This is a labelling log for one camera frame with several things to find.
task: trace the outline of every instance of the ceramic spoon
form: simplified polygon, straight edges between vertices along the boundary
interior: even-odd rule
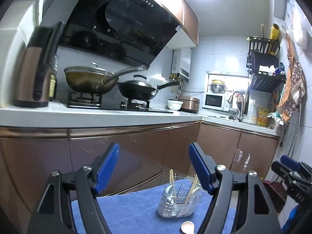
[[[182,223],[181,230],[185,234],[194,234],[195,226],[191,221]]]

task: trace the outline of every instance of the white microwave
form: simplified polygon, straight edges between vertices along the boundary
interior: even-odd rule
[[[228,112],[230,104],[228,100],[232,96],[232,92],[225,93],[213,93],[211,91],[204,92],[204,97],[202,100],[202,107]]]

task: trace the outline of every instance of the blue tablecloth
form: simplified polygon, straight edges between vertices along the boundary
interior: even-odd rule
[[[185,186],[190,185],[187,179],[176,182],[182,182]],[[163,218],[157,213],[163,188],[164,185],[161,185],[123,195],[98,197],[99,207],[112,234],[178,234],[181,233],[180,227],[184,221],[192,221],[196,233],[207,213],[212,196],[205,193],[196,210],[189,217]],[[85,234],[78,201],[73,201],[71,205],[77,232]],[[230,233],[235,211],[235,208],[229,208],[222,234]]]

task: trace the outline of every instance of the countertop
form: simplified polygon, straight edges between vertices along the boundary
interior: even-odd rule
[[[0,126],[24,128],[96,128],[121,127],[191,122],[202,120],[233,128],[280,136],[276,130],[211,117],[208,114],[173,111],[173,113],[147,113],[115,110],[67,108],[59,101],[43,108],[0,108]]]

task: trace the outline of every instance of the black storage rack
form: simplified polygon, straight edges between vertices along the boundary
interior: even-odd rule
[[[268,72],[259,71],[259,68],[252,66],[252,52],[258,52],[267,55],[278,56],[280,52],[280,43],[278,40],[271,40],[260,37],[249,37],[249,50],[247,56],[246,67],[249,69],[249,74],[252,75],[249,82],[250,90],[264,91],[272,93],[276,87],[286,82],[286,76],[273,74],[269,76]]]

